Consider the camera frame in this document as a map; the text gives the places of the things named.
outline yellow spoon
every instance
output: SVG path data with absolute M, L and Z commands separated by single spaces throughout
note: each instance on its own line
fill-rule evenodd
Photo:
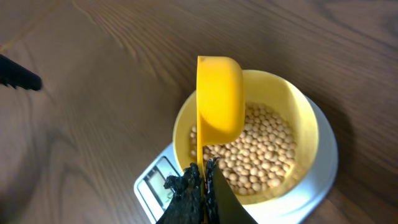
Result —
M 203 175 L 203 146 L 234 141 L 244 126 L 242 69 L 228 57 L 198 57 L 197 164 Z

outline table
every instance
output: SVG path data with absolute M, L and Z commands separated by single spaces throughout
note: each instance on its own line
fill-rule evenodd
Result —
M 336 182 L 304 223 L 398 223 L 397 24 L 397 1 L 2 0 L 3 54 L 45 89 L 0 88 L 0 222 L 148 223 L 132 185 L 197 55 L 221 55 L 286 78 L 335 131 Z

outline tabletop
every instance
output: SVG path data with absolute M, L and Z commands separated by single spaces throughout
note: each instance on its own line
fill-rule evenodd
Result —
M 281 76 L 326 114 L 338 175 L 304 223 L 398 223 L 397 1 L 0 0 L 0 45 L 44 81 L 0 88 L 1 223 L 149 223 L 132 186 L 197 55 Z

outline white scale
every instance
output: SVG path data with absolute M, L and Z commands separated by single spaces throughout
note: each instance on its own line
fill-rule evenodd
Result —
M 313 166 L 290 192 L 263 205 L 244 206 L 258 223 L 300 223 L 325 198 L 336 177 L 338 152 L 335 135 L 320 108 L 308 99 L 317 117 L 319 148 Z M 182 175 L 170 144 L 134 183 L 134 193 L 151 223 L 164 213 L 173 192 L 164 189 L 165 178 Z

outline bowl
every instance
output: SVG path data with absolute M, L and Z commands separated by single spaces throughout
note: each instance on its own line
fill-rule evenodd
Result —
M 238 195 L 242 205 L 268 203 L 292 190 L 310 170 L 318 150 L 318 124 L 315 113 L 304 94 L 293 84 L 268 72 L 243 70 L 246 102 L 264 103 L 289 122 L 297 148 L 295 165 L 283 183 L 254 195 Z M 180 172 L 196 163 L 190 156 L 190 131 L 197 122 L 196 92 L 183 104 L 174 124 L 174 154 Z

